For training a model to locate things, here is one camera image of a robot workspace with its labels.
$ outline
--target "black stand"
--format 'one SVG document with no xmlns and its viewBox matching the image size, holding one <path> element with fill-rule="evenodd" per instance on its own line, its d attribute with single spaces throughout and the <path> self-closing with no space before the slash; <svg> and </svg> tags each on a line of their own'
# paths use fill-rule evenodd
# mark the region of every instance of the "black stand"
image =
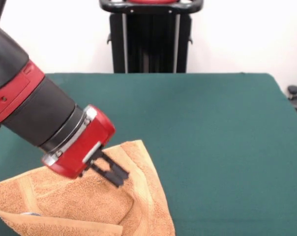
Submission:
<svg viewBox="0 0 297 236">
<path fill-rule="evenodd" d="M 203 0 L 139 4 L 100 0 L 109 12 L 115 73 L 185 73 L 191 32 L 190 13 Z"/>
</svg>

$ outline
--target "orange towel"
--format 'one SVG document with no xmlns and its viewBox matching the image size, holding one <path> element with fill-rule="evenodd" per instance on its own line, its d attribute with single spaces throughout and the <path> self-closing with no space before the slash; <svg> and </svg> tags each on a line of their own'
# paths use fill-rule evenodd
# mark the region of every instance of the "orange towel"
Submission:
<svg viewBox="0 0 297 236">
<path fill-rule="evenodd" d="M 22 236 L 174 236 L 167 200 L 143 142 L 104 152 L 130 172 L 123 187 L 115 188 L 92 170 L 70 180 L 41 167 L 0 182 L 1 219 Z"/>
</svg>

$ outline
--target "green table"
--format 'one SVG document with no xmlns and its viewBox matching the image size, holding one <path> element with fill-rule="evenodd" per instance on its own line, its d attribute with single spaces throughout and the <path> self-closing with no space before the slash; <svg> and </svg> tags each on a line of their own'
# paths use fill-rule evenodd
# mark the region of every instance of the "green table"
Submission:
<svg viewBox="0 0 297 236">
<path fill-rule="evenodd" d="M 297 113 L 267 74 L 52 74 L 142 139 L 178 236 L 297 236 Z M 41 166 L 3 128 L 0 181 Z M 0 221 L 0 235 L 14 235 Z"/>
</svg>

